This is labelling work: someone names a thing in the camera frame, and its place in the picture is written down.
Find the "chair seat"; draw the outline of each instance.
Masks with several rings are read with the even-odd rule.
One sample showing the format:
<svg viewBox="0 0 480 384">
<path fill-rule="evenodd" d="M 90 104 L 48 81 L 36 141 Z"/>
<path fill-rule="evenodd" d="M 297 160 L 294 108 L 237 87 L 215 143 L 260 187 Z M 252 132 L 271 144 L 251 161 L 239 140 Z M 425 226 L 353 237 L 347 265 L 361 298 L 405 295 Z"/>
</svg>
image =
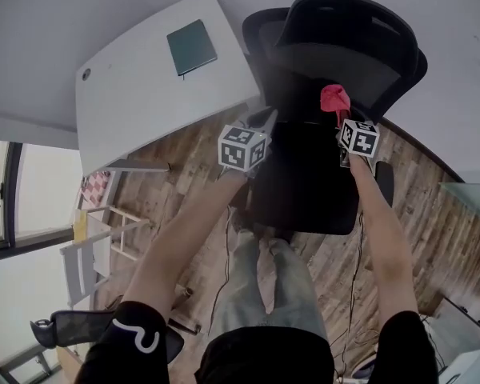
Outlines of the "chair seat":
<svg viewBox="0 0 480 384">
<path fill-rule="evenodd" d="M 253 184 L 254 220 L 278 229 L 349 234 L 359 196 L 350 170 L 339 165 L 334 124 L 280 122 Z"/>
</svg>

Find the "person's left arm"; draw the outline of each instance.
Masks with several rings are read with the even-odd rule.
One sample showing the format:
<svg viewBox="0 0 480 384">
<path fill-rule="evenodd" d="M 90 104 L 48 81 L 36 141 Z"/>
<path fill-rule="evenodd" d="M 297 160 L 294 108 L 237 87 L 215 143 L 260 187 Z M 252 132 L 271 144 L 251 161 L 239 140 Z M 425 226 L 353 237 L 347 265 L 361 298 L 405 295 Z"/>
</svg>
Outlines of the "person's left arm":
<svg viewBox="0 0 480 384">
<path fill-rule="evenodd" d="M 153 240 L 103 337 L 86 357 L 76 383 L 168 383 L 166 323 L 176 283 L 204 244 L 246 176 L 230 170 L 211 184 Z"/>
</svg>

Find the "white box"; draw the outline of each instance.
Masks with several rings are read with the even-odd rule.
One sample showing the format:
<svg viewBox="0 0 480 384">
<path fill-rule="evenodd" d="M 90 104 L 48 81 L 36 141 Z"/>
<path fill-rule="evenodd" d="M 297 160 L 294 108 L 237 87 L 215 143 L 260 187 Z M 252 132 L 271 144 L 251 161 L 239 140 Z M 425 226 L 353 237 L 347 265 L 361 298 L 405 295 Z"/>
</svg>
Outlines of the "white box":
<svg viewBox="0 0 480 384">
<path fill-rule="evenodd" d="M 351 119 L 343 120 L 340 144 L 351 154 L 368 158 L 375 156 L 380 132 L 371 122 L 357 122 Z"/>
<path fill-rule="evenodd" d="M 247 172 L 265 159 L 268 144 L 266 134 L 226 125 L 218 137 L 218 163 Z"/>
</svg>

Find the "jeans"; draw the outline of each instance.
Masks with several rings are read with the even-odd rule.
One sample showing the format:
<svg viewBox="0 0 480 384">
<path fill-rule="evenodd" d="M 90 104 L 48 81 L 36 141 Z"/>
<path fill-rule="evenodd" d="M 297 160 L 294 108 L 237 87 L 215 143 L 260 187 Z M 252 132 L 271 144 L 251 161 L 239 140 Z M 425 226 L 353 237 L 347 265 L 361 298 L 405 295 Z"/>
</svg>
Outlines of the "jeans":
<svg viewBox="0 0 480 384">
<path fill-rule="evenodd" d="M 266 313 L 258 287 L 258 240 L 250 231 L 240 230 L 237 248 L 231 255 L 230 280 L 218 296 L 210 340 L 228 331 L 252 326 L 293 327 L 327 340 L 306 264 L 282 239 L 272 239 L 269 247 L 277 274 L 274 310 Z"/>
</svg>

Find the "white table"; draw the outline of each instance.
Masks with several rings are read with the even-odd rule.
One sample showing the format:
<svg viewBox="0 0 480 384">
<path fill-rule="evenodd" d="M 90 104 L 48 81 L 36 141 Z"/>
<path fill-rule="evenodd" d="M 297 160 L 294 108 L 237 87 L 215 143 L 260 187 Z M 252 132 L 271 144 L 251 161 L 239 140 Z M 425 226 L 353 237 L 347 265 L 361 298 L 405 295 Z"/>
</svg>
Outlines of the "white table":
<svg viewBox="0 0 480 384">
<path fill-rule="evenodd" d="M 167 35 L 201 19 L 217 60 L 178 76 Z M 90 70 L 87 80 L 82 76 Z M 232 106 L 259 88 L 217 0 L 183 0 L 115 39 L 76 75 L 78 146 L 84 175 L 96 170 L 168 170 L 121 160 L 130 152 Z"/>
</svg>

